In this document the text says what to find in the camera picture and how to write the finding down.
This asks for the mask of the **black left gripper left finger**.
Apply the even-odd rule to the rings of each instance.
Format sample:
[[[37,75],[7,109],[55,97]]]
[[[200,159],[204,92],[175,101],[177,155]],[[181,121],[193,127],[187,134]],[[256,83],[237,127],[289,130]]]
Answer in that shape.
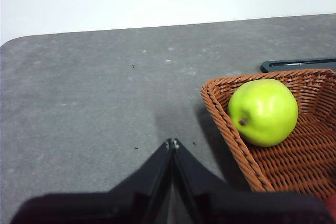
[[[12,223],[154,223],[170,190],[174,140],[167,139],[110,191],[53,193],[25,201]]]

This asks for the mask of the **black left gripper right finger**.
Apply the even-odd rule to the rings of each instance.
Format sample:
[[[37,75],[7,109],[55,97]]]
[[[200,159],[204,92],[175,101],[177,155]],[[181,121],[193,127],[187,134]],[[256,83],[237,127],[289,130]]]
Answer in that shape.
[[[231,188],[205,168],[178,139],[174,181],[194,223],[334,223],[321,200],[292,192]]]

